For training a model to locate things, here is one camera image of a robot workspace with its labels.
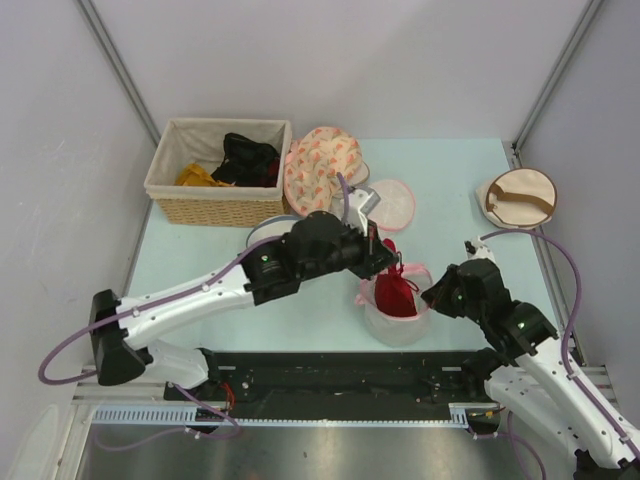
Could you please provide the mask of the red bra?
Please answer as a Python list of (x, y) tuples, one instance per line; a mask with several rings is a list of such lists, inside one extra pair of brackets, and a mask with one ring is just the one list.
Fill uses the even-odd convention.
[(374, 300), (377, 309), (395, 318), (410, 318), (418, 314), (414, 294), (418, 286), (405, 276), (405, 263), (402, 259), (395, 266), (378, 274), (374, 282)]

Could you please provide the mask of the pink-trimmed mesh laundry bag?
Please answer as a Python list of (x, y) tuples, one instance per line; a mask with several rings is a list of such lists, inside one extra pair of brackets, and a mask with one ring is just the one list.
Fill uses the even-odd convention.
[(429, 329), (430, 307), (420, 293), (431, 285), (430, 272), (418, 263), (393, 267), (361, 281), (355, 303), (364, 308), (368, 332), (390, 347), (415, 344)]

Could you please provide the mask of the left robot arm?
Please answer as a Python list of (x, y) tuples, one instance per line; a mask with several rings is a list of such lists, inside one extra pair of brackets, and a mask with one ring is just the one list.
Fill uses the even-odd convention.
[(370, 280), (399, 261), (375, 223), (364, 229), (316, 212), (280, 235), (256, 242), (223, 268), (146, 297), (94, 295), (89, 324), (97, 380), (117, 386), (143, 375), (214, 397), (221, 376), (211, 354), (162, 341), (210, 314), (255, 307), (296, 294), (303, 282), (348, 270)]

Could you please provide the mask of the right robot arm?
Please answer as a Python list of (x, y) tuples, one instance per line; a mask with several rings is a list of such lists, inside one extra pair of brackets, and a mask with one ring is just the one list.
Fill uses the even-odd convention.
[(421, 298), (442, 315), (473, 321), (489, 343), (465, 362), (469, 399), (505, 406), (573, 459), (577, 479), (638, 478), (638, 429), (562, 356), (558, 331), (541, 311), (512, 299), (491, 260), (449, 266)]

